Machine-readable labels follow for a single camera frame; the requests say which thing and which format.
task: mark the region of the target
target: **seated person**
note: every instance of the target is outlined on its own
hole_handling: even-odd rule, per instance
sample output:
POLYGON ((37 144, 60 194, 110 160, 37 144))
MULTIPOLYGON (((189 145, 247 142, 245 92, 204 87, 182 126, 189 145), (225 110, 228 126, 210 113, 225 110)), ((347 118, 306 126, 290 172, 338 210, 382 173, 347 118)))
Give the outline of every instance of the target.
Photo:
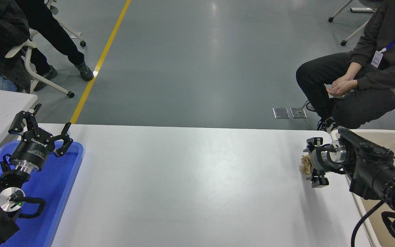
MULTIPOLYGON (((82 80, 92 80, 94 74, 86 65, 85 56, 77 50, 70 36, 44 4, 44 0, 15 1, 27 17, 28 25, 44 36, 56 50, 68 57, 68 60, 79 70, 82 80)), ((54 78, 57 75, 56 70, 47 63, 47 58, 38 49, 32 49, 30 61, 35 65, 36 72, 46 79, 54 78)), ((45 83, 38 83, 34 90, 38 91, 44 86, 45 83)))
POLYGON ((24 43, 30 33, 27 20, 13 0, 0 1, 0 89, 22 91, 30 89, 30 77, 21 55, 5 58, 14 46, 24 43))
POLYGON ((356 129, 395 109, 395 0, 383 1, 353 51, 304 63, 296 78, 321 117, 318 130, 356 129))

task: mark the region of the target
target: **black pants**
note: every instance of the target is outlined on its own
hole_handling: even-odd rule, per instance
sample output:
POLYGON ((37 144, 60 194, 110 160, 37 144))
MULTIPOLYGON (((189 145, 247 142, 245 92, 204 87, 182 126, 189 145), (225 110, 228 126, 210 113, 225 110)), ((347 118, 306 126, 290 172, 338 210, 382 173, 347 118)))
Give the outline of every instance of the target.
MULTIPOLYGON (((72 64, 80 64, 85 60, 83 53, 77 50, 69 35, 44 4, 44 0, 16 0, 16 3, 27 17, 28 25, 44 36, 56 50, 68 56, 72 64)), ((50 69, 47 58, 38 49, 32 49, 31 62, 39 74, 50 69)))
MULTIPOLYGON (((333 117, 346 128, 359 128, 395 109, 395 89, 354 89, 343 100, 330 100, 325 84, 330 85, 347 72, 351 52, 337 53, 309 61, 297 70, 297 82, 321 119, 333 117)), ((355 79, 379 69, 368 64, 355 79)))

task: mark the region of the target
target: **beige bin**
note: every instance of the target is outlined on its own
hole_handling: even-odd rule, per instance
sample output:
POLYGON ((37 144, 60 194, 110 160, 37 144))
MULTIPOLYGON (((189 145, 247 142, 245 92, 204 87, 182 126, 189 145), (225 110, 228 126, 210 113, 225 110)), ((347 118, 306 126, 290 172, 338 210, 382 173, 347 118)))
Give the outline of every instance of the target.
MULTIPOLYGON (((395 131, 389 130, 351 130, 357 135, 374 142, 380 146, 386 147, 394 152, 395 156, 395 131)), ((336 140, 337 131, 332 131, 330 136, 332 139, 336 140)), ((374 205, 378 203, 375 200, 364 200, 353 194, 353 197, 358 206, 359 213, 363 216, 367 211, 369 211, 374 205)), ((364 225, 367 229, 371 244, 375 247, 395 247, 395 239, 389 234, 386 229, 381 213, 383 211, 391 211, 387 205, 382 205, 377 209, 368 219, 365 221, 364 225)))

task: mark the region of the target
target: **gray floor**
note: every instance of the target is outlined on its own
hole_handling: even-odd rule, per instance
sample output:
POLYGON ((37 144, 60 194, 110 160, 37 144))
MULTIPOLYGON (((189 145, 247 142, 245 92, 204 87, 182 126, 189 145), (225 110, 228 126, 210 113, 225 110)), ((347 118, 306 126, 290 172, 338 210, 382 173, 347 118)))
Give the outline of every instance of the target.
MULTIPOLYGON (((205 128, 306 129, 318 117, 275 119, 273 107, 301 106, 295 81, 303 62, 351 50, 340 41, 370 14, 332 23, 344 0, 133 0, 105 58, 77 124, 205 128)), ((94 69, 125 0, 58 1, 59 17, 82 31, 80 48, 94 69)), ((47 86, 39 122, 68 122, 86 82, 42 37, 36 39, 59 75, 47 86)), ((395 129, 395 111, 362 128, 395 129)))

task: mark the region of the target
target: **metal floor plate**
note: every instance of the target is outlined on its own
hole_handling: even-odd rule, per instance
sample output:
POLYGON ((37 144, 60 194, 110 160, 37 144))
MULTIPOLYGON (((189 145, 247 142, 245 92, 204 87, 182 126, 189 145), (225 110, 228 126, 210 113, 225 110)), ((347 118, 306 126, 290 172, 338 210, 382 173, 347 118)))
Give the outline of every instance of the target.
POLYGON ((306 111, 303 108, 291 107, 290 112, 293 118, 307 118, 306 111))
POLYGON ((286 108, 282 107, 273 107, 275 118, 289 118, 289 112, 286 108))

